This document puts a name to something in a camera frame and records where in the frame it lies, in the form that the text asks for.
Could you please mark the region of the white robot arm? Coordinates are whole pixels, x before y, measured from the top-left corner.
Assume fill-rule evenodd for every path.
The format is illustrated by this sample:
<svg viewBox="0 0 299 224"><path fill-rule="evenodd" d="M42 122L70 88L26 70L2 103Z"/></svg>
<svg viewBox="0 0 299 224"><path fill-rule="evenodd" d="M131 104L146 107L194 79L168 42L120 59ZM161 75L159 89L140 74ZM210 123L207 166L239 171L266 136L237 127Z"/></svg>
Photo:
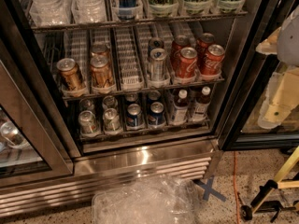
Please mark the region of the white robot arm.
<svg viewBox="0 0 299 224"><path fill-rule="evenodd" d="M299 6L255 50L276 55L287 66L271 76L258 117L261 128L274 129L299 106Z"/></svg>

